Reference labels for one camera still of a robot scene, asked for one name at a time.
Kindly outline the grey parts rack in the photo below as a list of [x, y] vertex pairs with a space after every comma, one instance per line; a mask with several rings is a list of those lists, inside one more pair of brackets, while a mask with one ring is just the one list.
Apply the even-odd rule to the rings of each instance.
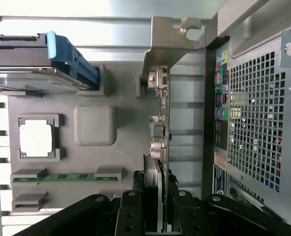
[[[119, 193], [132, 187], [132, 175], [143, 168], [149, 149], [148, 117], [153, 100], [136, 97], [140, 62], [102, 65], [111, 90], [105, 95], [47, 93], [8, 98], [10, 163], [8, 173], [64, 174], [55, 182], [12, 183], [1, 191], [4, 213], [36, 214], [65, 208], [91, 194]], [[60, 158], [20, 158], [19, 120], [57, 116], [55, 140]]]

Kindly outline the open black PC case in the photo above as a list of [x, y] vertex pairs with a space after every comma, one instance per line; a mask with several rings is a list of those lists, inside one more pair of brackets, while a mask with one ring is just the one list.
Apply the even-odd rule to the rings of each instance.
[[204, 37], [203, 196], [291, 224], [291, 0], [228, 0]]

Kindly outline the hard disk in blue caddy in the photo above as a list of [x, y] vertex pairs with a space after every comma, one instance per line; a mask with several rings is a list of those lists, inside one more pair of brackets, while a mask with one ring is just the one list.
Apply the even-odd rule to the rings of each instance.
[[0, 88], [18, 91], [98, 90], [100, 69], [91, 65], [65, 36], [0, 35]]

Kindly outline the silver CPU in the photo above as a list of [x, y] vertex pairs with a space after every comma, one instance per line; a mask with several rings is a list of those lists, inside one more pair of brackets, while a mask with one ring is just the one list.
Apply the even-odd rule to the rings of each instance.
[[54, 158], [54, 119], [19, 119], [20, 158]]

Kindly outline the green RAM stick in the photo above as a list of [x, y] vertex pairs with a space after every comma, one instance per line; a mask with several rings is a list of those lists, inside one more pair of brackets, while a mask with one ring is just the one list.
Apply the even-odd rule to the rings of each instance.
[[96, 177], [94, 173], [42, 174], [39, 177], [14, 178], [12, 183], [54, 183], [54, 182], [116, 182], [117, 177]]

